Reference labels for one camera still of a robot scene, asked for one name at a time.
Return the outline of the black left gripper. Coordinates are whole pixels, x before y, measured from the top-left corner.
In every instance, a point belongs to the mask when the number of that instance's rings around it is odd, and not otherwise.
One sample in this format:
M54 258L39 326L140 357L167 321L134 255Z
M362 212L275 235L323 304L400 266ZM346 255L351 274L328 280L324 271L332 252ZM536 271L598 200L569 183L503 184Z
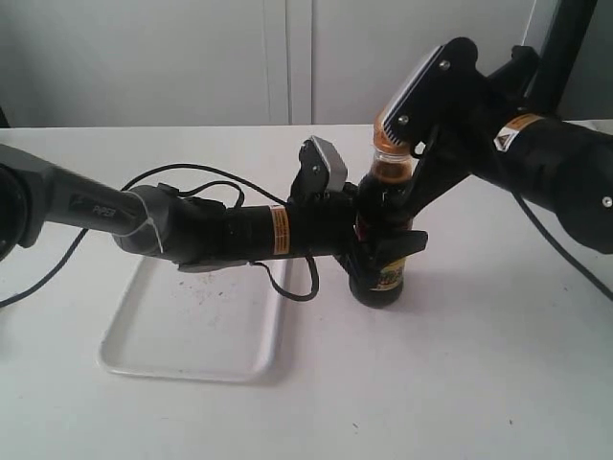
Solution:
M340 265L358 283L377 283L384 267L423 251L428 233L400 230L360 241L354 236L357 186L346 182L341 192L308 194L297 183L287 206L291 257L340 256Z

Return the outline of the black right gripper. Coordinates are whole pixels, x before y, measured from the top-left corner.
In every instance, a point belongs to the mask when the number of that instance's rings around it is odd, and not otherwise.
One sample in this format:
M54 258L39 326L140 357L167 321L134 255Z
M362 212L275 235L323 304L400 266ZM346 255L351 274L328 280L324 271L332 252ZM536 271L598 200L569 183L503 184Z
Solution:
M476 69L478 50L467 37L453 38L424 56L410 79L401 113L402 129L425 152L411 179L400 185L388 205L388 223L408 228L427 205L468 176L483 159L484 148L473 126L478 106L486 98L486 78Z

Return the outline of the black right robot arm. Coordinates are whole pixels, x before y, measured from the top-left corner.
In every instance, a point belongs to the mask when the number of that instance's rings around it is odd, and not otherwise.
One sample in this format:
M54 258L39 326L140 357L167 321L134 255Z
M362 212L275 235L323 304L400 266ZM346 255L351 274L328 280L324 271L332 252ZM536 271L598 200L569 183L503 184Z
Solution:
M612 252L612 137L531 111L539 57L515 46L485 76L457 37L426 55L381 113L386 140L425 145L403 203L416 216L470 175L554 213L576 242Z

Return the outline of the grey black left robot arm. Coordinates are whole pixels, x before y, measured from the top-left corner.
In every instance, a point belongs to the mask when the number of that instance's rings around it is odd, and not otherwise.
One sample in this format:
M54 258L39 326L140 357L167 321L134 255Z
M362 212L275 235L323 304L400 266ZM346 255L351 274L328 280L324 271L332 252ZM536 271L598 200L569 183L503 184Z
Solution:
M368 284L384 266L421 252L423 231L360 241L346 167L334 146L307 139L289 200L228 208L172 187L109 188L23 150L1 148L1 250L32 246L45 222L109 233L123 251L215 271L267 260L333 256Z

